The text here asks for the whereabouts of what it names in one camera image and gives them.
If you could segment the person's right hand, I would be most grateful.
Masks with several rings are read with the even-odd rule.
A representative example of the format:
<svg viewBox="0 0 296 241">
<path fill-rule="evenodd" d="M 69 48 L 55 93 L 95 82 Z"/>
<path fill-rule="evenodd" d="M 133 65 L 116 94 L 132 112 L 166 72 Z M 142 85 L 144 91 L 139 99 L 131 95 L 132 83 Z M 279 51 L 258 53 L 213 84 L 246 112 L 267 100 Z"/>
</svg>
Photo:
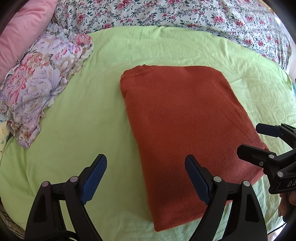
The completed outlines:
<svg viewBox="0 0 296 241">
<path fill-rule="evenodd" d="M 296 206 L 296 192 L 290 192 L 290 193 L 281 193 L 280 194 L 281 201 L 280 205 L 278 207 L 278 216 L 285 216 L 288 211 L 288 206 L 294 205 Z"/>
</svg>

